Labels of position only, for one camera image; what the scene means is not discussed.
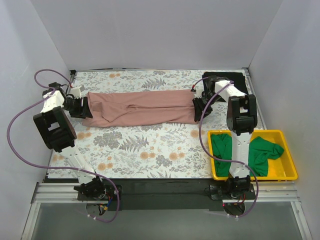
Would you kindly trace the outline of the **pink t shirt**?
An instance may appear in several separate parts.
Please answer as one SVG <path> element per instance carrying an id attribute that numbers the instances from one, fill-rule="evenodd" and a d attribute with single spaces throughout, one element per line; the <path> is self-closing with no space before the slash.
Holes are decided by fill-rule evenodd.
<path id="1" fill-rule="evenodd" d="M 86 127 L 134 127 L 161 123 L 196 124 L 190 90 L 87 94 L 92 118 Z"/>

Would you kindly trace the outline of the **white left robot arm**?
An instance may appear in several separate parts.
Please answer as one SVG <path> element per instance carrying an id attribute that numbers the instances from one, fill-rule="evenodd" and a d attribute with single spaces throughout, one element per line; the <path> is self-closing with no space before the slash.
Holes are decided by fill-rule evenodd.
<path id="1" fill-rule="evenodd" d="M 70 117 L 78 119 L 92 118 L 88 98 L 81 97 L 81 90 L 77 87 L 71 91 L 70 97 L 62 89 L 62 85 L 53 82 L 49 89 L 42 93 L 44 104 L 41 112 L 33 117 L 33 121 L 45 145 L 63 156 L 69 166 L 75 171 L 80 186 L 74 190 L 96 200 L 106 196 L 106 188 L 95 170 L 84 159 L 76 147 L 77 134 Z"/>

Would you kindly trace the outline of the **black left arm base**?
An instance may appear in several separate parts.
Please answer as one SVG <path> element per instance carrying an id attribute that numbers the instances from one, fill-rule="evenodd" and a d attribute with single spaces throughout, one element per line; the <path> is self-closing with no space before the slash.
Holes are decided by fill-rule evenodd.
<path id="1" fill-rule="evenodd" d="M 109 200 L 111 198 L 117 200 L 117 193 L 118 196 L 121 199 L 122 197 L 122 186 L 117 184 L 116 185 L 117 190 L 114 188 L 113 185 L 111 184 L 105 184 L 104 189 L 99 189 L 99 190 L 89 190 L 89 192 L 78 192 L 77 199 L 78 200 Z"/>

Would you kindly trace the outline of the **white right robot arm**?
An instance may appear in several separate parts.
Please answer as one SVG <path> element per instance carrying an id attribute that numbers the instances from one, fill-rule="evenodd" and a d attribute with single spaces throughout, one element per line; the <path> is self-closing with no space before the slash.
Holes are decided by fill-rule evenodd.
<path id="1" fill-rule="evenodd" d="M 257 178 L 249 166 L 250 142 L 258 123 L 256 97 L 238 90 L 234 82 L 227 78 L 213 75 L 203 77 L 200 82 L 204 88 L 201 97 L 192 100 L 195 122 L 201 125 L 203 119 L 211 114 L 213 102 L 224 99 L 227 103 L 226 123 L 232 139 L 230 160 L 217 158 L 205 150 L 205 153 L 215 161 L 230 164 L 226 181 L 220 186 L 211 187 L 210 192 L 216 198 L 225 195 L 232 198 L 242 197 L 254 190 L 251 179 Z"/>

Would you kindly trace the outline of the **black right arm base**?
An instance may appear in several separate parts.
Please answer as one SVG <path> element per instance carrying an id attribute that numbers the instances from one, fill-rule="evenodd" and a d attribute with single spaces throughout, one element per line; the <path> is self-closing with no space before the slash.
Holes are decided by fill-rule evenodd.
<path id="1" fill-rule="evenodd" d="M 254 200 L 256 191 L 254 185 L 250 184 L 248 190 L 227 190 L 224 185 L 210 185 L 206 192 L 212 200 Z"/>

